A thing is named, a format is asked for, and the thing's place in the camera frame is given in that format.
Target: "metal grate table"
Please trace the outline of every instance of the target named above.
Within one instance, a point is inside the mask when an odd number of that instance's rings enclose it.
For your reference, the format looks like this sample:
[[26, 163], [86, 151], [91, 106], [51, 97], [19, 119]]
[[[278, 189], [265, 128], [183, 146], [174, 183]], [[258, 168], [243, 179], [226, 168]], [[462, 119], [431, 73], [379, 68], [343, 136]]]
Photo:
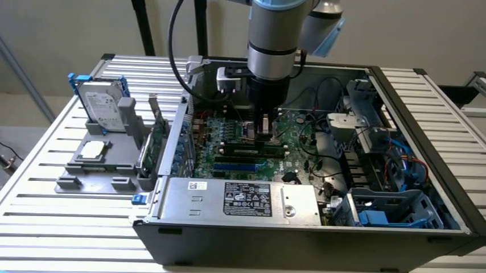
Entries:
[[[182, 72], [184, 65], [186, 61], [179, 59]], [[413, 70], [383, 71], [485, 215], [486, 155], [484, 151], [477, 152], [484, 146], [468, 119], [463, 120], [457, 111], [451, 111], [449, 99], [426, 77], [415, 75]], [[163, 116], [171, 120], [182, 88], [167, 58], [115, 56], [111, 61], [100, 61], [92, 75], [126, 76], [138, 101], [136, 113], [147, 124], [154, 122], [148, 94], [158, 93]], [[127, 216], [138, 213], [131, 206], [131, 196], [60, 195], [54, 191], [63, 166], [87, 132], [86, 120], [86, 112], [74, 97], [0, 192], [0, 270], [170, 271], [174, 268], [154, 263], [131, 228]], [[442, 146], [441, 142], [449, 142], [447, 146]], [[465, 164], [468, 169], [457, 168]], [[192, 272], [229, 272], [212, 268], [186, 269]], [[414, 273], [435, 272], [486, 272], [486, 248], [465, 257], [441, 257], [414, 270]]]

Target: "motherboard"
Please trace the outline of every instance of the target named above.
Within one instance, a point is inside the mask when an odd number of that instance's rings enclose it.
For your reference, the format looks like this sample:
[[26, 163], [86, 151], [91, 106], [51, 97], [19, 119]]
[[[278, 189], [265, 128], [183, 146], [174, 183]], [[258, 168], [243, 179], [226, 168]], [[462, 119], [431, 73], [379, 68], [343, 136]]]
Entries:
[[251, 121], [230, 119], [216, 112], [200, 115], [192, 124], [196, 161], [195, 177], [231, 180], [283, 181], [291, 173], [297, 184], [321, 187], [319, 159], [306, 151], [318, 153], [314, 127], [306, 126], [315, 117], [306, 111], [285, 110], [274, 122], [274, 138], [258, 152], [255, 127]]

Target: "small white component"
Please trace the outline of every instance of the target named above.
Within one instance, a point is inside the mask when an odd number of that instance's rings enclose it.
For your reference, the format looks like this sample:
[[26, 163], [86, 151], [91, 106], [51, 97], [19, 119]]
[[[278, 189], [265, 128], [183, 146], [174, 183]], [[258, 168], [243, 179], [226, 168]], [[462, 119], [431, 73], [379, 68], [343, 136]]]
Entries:
[[327, 204], [327, 208], [337, 208], [341, 204], [341, 202], [343, 201], [343, 199], [339, 196], [331, 196], [331, 202], [330, 204]]
[[83, 158], [96, 158], [102, 154], [103, 148], [103, 141], [88, 141], [82, 150]]

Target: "blue tab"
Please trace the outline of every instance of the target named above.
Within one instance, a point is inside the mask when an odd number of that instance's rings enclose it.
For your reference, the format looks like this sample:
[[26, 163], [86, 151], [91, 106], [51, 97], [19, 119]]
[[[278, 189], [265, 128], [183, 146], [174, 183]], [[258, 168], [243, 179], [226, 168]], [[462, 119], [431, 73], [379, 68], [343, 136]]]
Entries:
[[91, 81], [92, 77], [91, 75], [78, 75], [76, 81]]
[[385, 212], [379, 210], [365, 210], [358, 216], [363, 226], [389, 226]]
[[134, 195], [131, 199], [132, 205], [147, 205], [147, 196], [146, 195]]

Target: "blue drive bracket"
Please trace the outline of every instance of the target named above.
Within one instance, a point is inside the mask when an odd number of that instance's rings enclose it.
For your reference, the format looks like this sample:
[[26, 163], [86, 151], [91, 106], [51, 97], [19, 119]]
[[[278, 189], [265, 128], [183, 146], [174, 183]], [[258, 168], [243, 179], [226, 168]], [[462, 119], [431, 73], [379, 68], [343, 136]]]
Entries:
[[[91, 75], [76, 75], [75, 73], [68, 74], [68, 83], [71, 85], [75, 95], [79, 96], [79, 98], [80, 98], [80, 102], [82, 102], [84, 110], [87, 109], [87, 107], [86, 107], [84, 101], [80, 97], [78, 86], [79, 86], [79, 83], [82, 83], [82, 82], [90, 82], [90, 81], [98, 81], [98, 80], [114, 81], [110, 79], [100, 79], [100, 78], [94, 79]], [[122, 76], [116, 80], [122, 84], [123, 97], [130, 97], [131, 95], [130, 95], [128, 82], [127, 82], [126, 77]], [[88, 112], [87, 112], [87, 116], [88, 116], [88, 122], [91, 123], [92, 118], [90, 117]]]
[[[83, 101], [82, 97], [79, 96], [78, 82], [80, 82], [80, 81], [91, 81], [92, 80], [92, 77], [91, 77], [91, 75], [78, 75], [78, 77], [75, 78], [75, 76], [76, 76], [75, 73], [70, 73], [68, 74], [68, 83], [71, 85], [71, 88], [74, 89], [75, 95], [79, 97], [79, 100], [82, 102], [83, 108], [86, 110], [84, 101]], [[87, 113], [87, 116], [88, 116], [88, 122], [92, 122], [92, 119], [91, 119], [88, 113]]]
[[122, 82], [123, 96], [130, 97], [128, 82], [126, 77], [124, 76], [119, 77], [119, 81]]

